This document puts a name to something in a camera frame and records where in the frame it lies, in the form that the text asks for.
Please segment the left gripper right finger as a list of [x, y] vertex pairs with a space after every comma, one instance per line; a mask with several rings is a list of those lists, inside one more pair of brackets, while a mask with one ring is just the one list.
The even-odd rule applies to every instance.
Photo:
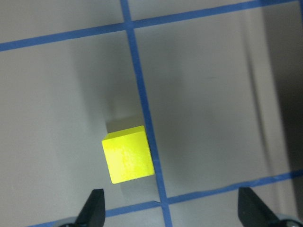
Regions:
[[278, 217], [249, 187], [238, 190], [238, 218], [244, 227], [276, 227]]

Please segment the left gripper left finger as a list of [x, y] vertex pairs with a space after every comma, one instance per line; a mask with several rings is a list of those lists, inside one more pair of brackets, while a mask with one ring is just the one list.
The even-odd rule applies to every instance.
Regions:
[[103, 189], [94, 189], [80, 211], [77, 227], [103, 227], [105, 223], [105, 196]]

